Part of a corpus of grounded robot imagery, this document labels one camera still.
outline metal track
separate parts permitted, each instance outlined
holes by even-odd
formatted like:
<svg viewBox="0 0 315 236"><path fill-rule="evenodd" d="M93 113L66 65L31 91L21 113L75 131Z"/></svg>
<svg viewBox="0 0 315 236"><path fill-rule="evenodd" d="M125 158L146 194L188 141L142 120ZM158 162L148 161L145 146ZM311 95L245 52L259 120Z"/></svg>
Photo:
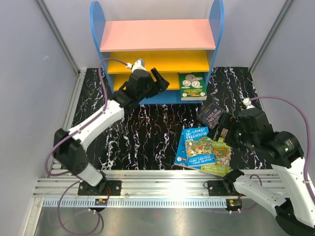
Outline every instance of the metal track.
<svg viewBox="0 0 315 236"><path fill-rule="evenodd" d="M43 207L56 207L59 198L46 198ZM61 207L104 208L95 202L95 198L67 198ZM226 208L225 199L109 199L106 207L115 208Z"/></svg>
<svg viewBox="0 0 315 236"><path fill-rule="evenodd" d="M78 103L78 100L79 100L81 88L82 88L86 73L87 73L87 70L81 70L79 75L77 76L75 83L74 83L71 96L70 96L68 103L67 103L67 109L66 109L66 112L64 115L64 119L63 119L63 122L61 124L61 128L63 128L64 130L68 130L72 125L74 113L76 110L76 104ZM53 164L55 161L56 160L51 158L50 161L48 162L48 166L50 167L50 170L52 168L54 168Z"/></svg>
<svg viewBox="0 0 315 236"><path fill-rule="evenodd" d="M258 174L263 186L279 194L286 195L283 183L274 170L244 170L246 175ZM208 180L218 180L220 177L201 173L199 171L105 171L106 177L122 181L121 196L114 198L139 199L204 199L218 198L208 196L208 190L203 183ZM66 188L77 181L76 177L40 178L34 190L34 197L60 197ZM77 196L78 185L71 188L65 195L67 198L84 198Z"/></svg>
<svg viewBox="0 0 315 236"><path fill-rule="evenodd" d="M30 211L28 214L27 224L20 235L23 236L34 236L40 212L43 206L43 198L35 198L31 202Z"/></svg>
<svg viewBox="0 0 315 236"><path fill-rule="evenodd" d="M282 9L280 10L275 22L273 23L271 29L268 32L267 37L265 38L262 46L259 49L258 54L256 55L252 65L250 66L250 72L253 73L253 71L255 70L257 64L259 63L262 55L264 54L264 52L266 51L270 41L272 40L272 38L274 37L274 35L276 34L281 22L283 21L284 17L286 16L286 14L288 13L288 11L290 10L293 2L295 0L286 0L285 3L282 6Z"/></svg>
<svg viewBox="0 0 315 236"><path fill-rule="evenodd" d="M44 3L43 0L36 0L36 3L38 4L39 9L42 11L48 25L50 26L54 36L56 37L56 40L58 41L60 47L62 48L65 56L67 57L69 63L71 64L74 72L76 73L76 75L79 75L80 69L78 67L78 65L76 64L75 60L73 59L70 50L68 49L68 47L66 46L63 37L61 36L56 23L53 19L53 17L51 16L46 4Z"/></svg>

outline dark book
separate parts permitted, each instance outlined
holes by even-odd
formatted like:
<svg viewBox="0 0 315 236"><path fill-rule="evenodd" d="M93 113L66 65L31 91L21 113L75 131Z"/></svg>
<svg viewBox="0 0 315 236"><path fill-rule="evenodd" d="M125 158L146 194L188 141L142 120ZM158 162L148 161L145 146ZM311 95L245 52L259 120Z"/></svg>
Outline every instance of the dark book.
<svg viewBox="0 0 315 236"><path fill-rule="evenodd" d="M225 110L212 103L198 114L197 119L210 129L213 129L218 124L219 118L223 112L225 112Z"/></svg>

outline blue shelf side panel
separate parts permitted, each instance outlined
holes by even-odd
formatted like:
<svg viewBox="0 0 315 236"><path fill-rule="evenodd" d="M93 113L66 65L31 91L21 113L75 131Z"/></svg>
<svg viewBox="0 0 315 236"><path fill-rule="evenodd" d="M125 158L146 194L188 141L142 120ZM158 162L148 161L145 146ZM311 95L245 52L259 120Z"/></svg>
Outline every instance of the blue shelf side panel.
<svg viewBox="0 0 315 236"><path fill-rule="evenodd" d="M185 103L202 103L202 101L182 101L180 90L166 90L158 95L143 99L140 104L185 104Z"/></svg>
<svg viewBox="0 0 315 236"><path fill-rule="evenodd" d="M210 75L216 60L216 56L218 53L218 49L220 46L220 42L221 42L221 38L223 35L223 27L224 27L224 5L223 5L223 1L222 0L214 0L212 6L211 6L211 11L210 11L210 15L209 15L209 22L210 22L210 26L211 26L211 31L212 31L212 35L213 35L213 39L215 41L216 44L216 49L213 53L213 56L211 58L210 55L212 54L208 54L208 61L211 61L210 66L210 71L205 79L206 84L208 84L209 79L210 79Z"/></svg>
<svg viewBox="0 0 315 236"><path fill-rule="evenodd" d="M106 19L104 16L103 9L98 1L92 1L90 5L90 26L92 31L92 37L94 44L96 46L96 50L100 60L102 61L104 58L108 58L110 53L101 53L100 45L103 38L103 33L105 29ZM106 60L103 63L103 69L105 71L106 78L110 78L107 73L108 61ZM114 91L114 86L112 84L111 79L108 79L109 87L112 91Z"/></svg>

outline green book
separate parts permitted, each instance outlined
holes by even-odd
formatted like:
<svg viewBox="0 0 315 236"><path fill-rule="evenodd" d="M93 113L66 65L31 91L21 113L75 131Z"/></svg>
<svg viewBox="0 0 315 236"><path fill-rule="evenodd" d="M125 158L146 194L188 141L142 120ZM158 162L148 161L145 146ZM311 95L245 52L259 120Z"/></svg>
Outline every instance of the green book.
<svg viewBox="0 0 315 236"><path fill-rule="evenodd" d="M179 73L179 83L183 101L207 99L203 72Z"/></svg>
<svg viewBox="0 0 315 236"><path fill-rule="evenodd" d="M225 176L230 170L231 147L226 145L224 138L219 138L217 142L212 141L215 154L215 164L201 166L201 171L217 176Z"/></svg>

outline book cover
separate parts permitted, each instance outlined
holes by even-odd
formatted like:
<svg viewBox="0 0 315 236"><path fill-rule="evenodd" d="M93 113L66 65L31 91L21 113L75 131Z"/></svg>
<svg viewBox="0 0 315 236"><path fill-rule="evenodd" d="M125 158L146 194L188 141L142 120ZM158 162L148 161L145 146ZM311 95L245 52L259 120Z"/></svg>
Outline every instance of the book cover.
<svg viewBox="0 0 315 236"><path fill-rule="evenodd" d="M179 82L183 101L207 99L203 72L179 73Z"/></svg>
<svg viewBox="0 0 315 236"><path fill-rule="evenodd" d="M226 145L224 138L219 138L217 142L212 141L215 154L215 164L211 166L202 166L201 171L217 176L224 176L230 170L231 147Z"/></svg>
<svg viewBox="0 0 315 236"><path fill-rule="evenodd" d="M212 141L207 137L208 127L184 129L183 133L188 166L215 163Z"/></svg>
<svg viewBox="0 0 315 236"><path fill-rule="evenodd" d="M188 166L187 156L186 156L186 148L185 148L185 140L184 140L184 132L182 131L181 137L179 139L176 157L174 164L177 166L187 167L194 170L200 170L200 166L192 167Z"/></svg>
<svg viewBox="0 0 315 236"><path fill-rule="evenodd" d="M223 109L212 103L207 108L201 110L197 119L210 129L213 129L218 124L219 118L223 112L225 112Z"/></svg>

